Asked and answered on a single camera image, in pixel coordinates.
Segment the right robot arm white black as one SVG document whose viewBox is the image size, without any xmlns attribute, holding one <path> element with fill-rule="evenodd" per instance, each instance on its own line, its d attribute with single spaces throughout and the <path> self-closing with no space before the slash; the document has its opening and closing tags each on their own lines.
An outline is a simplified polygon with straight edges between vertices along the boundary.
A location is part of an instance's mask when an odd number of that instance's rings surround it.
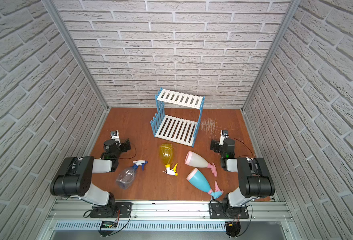
<svg viewBox="0 0 353 240">
<path fill-rule="evenodd" d="M 247 203 L 275 194 L 275 184 L 263 158 L 236 157 L 235 140 L 231 138 L 211 140 L 210 149 L 220 154 L 222 169 L 238 174 L 238 187 L 223 198 L 224 213 L 238 214 Z"/>
</svg>

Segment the yellow spray bottle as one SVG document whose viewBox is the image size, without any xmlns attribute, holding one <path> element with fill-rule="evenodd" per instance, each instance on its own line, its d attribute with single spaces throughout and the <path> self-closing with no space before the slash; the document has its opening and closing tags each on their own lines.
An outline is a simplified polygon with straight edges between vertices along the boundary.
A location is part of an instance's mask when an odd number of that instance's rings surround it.
<svg viewBox="0 0 353 240">
<path fill-rule="evenodd" d="M 175 164 L 174 167 L 171 167 L 173 160 L 173 147 L 172 144 L 162 144 L 159 146 L 159 157 L 165 166 L 163 171 L 167 175 L 178 176 L 176 168 L 178 164 Z"/>
</svg>

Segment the clear spray bottle blue cap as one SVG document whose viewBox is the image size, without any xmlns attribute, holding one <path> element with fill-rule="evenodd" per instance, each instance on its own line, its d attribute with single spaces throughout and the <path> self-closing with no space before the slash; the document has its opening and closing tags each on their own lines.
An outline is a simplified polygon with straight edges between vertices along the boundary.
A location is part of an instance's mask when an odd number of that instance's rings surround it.
<svg viewBox="0 0 353 240">
<path fill-rule="evenodd" d="M 136 172 L 139 166 L 144 170 L 144 166 L 148 163 L 146 160 L 133 161 L 133 166 L 124 169 L 119 173 L 115 183 L 116 185 L 123 190 L 128 189 L 135 180 Z"/>
</svg>

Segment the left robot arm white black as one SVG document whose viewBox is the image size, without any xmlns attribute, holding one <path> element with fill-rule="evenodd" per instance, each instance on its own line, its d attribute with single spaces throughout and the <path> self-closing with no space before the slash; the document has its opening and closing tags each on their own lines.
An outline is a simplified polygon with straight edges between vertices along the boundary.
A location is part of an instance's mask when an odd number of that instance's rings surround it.
<svg viewBox="0 0 353 240">
<path fill-rule="evenodd" d="M 103 143 L 103 149 L 100 159 L 92 156 L 65 158 L 50 184 L 50 193 L 53 196 L 80 199 L 98 211 L 106 209 L 116 212 L 113 194 L 95 186 L 91 178 L 93 174 L 115 172 L 121 154 L 131 150 L 131 145 L 129 139 L 123 143 L 111 139 Z"/>
</svg>

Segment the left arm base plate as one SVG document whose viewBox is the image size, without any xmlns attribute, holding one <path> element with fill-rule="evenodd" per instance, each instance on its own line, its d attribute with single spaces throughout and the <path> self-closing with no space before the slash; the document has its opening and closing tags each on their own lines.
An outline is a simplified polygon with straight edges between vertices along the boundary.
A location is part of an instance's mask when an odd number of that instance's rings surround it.
<svg viewBox="0 0 353 240">
<path fill-rule="evenodd" d="M 91 211 L 84 216 L 90 218 L 128 219 L 131 215 L 131 208 L 132 202 L 109 203 L 102 207 L 92 207 Z"/>
</svg>

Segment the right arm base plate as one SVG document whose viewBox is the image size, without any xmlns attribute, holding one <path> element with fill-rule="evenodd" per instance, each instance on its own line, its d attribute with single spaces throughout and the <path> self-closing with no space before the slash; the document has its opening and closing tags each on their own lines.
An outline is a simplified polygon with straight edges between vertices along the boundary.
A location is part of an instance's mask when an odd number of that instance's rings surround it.
<svg viewBox="0 0 353 240">
<path fill-rule="evenodd" d="M 208 206 L 211 219 L 246 220 L 249 218 L 249 212 L 246 207 L 234 208 L 221 202 L 210 202 Z"/>
</svg>

